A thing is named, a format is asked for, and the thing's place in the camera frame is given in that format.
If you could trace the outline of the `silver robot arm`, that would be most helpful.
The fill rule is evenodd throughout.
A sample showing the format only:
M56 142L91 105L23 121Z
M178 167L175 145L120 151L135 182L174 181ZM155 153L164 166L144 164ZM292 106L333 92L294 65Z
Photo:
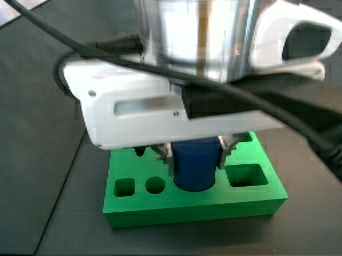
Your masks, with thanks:
M147 55L222 83L294 72L333 55L342 21L290 0L135 0Z

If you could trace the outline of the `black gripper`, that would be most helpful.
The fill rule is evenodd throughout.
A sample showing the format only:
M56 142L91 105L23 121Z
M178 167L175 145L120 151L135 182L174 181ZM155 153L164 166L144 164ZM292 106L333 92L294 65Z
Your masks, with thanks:
M250 76L232 85L280 107L318 132L342 132L342 85L288 73ZM182 98L190 119L255 110L251 104L195 86L182 88ZM244 136L244 133L239 133L218 137L219 169L224 168L226 158ZM156 159L167 165L168 176L172 177L175 161L171 144L156 144L151 149Z

